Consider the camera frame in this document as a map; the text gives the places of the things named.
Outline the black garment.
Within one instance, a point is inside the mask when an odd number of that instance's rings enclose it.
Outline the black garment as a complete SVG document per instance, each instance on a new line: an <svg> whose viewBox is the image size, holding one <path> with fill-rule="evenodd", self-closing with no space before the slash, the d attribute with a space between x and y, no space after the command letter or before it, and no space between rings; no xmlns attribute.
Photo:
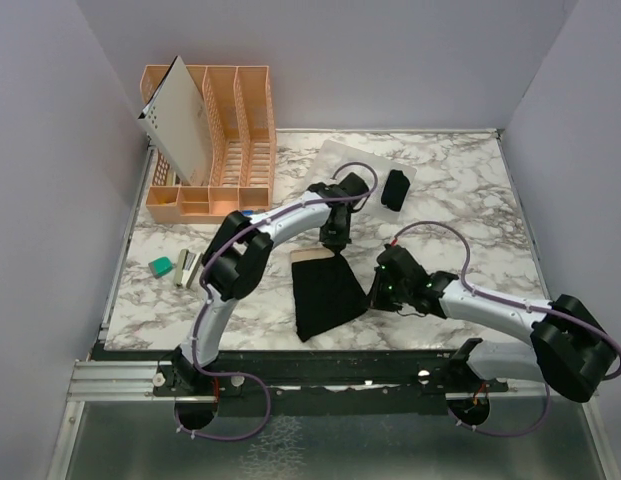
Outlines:
<svg viewBox="0 0 621 480"><path fill-rule="evenodd" d="M302 342L368 310L367 295L341 255L294 262L291 273L296 333Z"/></svg>

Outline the black white boxer briefs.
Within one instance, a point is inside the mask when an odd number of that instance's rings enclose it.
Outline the black white boxer briefs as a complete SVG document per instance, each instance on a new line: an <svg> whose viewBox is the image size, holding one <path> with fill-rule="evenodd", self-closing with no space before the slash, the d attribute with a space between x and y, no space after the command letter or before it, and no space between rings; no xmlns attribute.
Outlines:
<svg viewBox="0 0 621 480"><path fill-rule="evenodd" d="M381 204L391 211L400 212L409 187L410 181L401 170L391 170L381 194Z"/></svg>

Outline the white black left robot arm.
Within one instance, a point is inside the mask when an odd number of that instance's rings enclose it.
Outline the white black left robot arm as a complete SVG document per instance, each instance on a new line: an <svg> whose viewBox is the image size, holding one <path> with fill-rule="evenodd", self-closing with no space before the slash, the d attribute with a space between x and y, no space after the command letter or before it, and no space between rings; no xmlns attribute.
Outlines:
<svg viewBox="0 0 621 480"><path fill-rule="evenodd" d="M181 345L187 361L179 366L176 382L185 392L200 394L210 385L207 365L219 354L229 318L238 301L261 282L274 249L312 229L320 230L321 245L332 253L345 249L351 242L351 215L378 186L378 175L371 175L371 184L351 172L338 183L314 183L297 200L263 214L234 211L226 216L203 255L203 306Z"/></svg>

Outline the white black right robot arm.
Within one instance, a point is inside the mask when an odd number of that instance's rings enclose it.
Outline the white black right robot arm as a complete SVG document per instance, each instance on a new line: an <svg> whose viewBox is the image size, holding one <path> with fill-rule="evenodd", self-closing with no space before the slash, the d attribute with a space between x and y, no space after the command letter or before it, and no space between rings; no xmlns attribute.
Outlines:
<svg viewBox="0 0 621 480"><path fill-rule="evenodd" d="M421 315L475 323L509 336L506 343L473 340L449 367L451 383L471 391L497 378L544 382L563 397L590 400L621 354L576 298L527 301L480 291L458 275L429 274L399 245L378 256L369 292L374 310L412 307Z"/></svg>

